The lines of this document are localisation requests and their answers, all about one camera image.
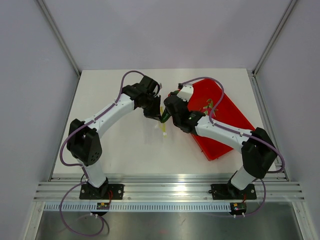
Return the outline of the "green cucumber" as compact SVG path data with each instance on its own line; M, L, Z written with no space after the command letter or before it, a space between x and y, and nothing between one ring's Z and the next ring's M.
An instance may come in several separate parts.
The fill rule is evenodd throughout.
M161 119L160 122L161 123L165 123L166 121L168 121L171 117L171 114L168 112L168 110L165 108L163 113L161 114Z

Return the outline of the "clear zip top bag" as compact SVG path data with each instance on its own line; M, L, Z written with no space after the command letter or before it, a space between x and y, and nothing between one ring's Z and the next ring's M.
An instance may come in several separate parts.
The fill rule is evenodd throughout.
M158 145L166 139L167 131L165 130L165 123L150 118L144 118L143 123L143 136L146 144Z

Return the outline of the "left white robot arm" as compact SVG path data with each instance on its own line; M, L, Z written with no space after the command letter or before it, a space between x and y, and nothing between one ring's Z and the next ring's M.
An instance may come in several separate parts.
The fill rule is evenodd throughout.
M85 194L103 199L109 191L109 180L99 161L103 153L101 137L118 120L137 108L143 110L146 118L161 120L160 89L158 82L143 75L140 82L122 86L114 102L92 117L83 121L76 118L70 123L66 148L87 177L87 183L82 186Z

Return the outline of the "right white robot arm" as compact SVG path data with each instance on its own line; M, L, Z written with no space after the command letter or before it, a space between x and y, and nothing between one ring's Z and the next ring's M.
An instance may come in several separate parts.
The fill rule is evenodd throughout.
M239 199L256 179L263 179L275 159L280 156L267 132L237 128L212 119L199 111L189 111L188 102L172 94L164 100L173 124L184 133L215 140L241 153L242 166L226 184L224 198Z

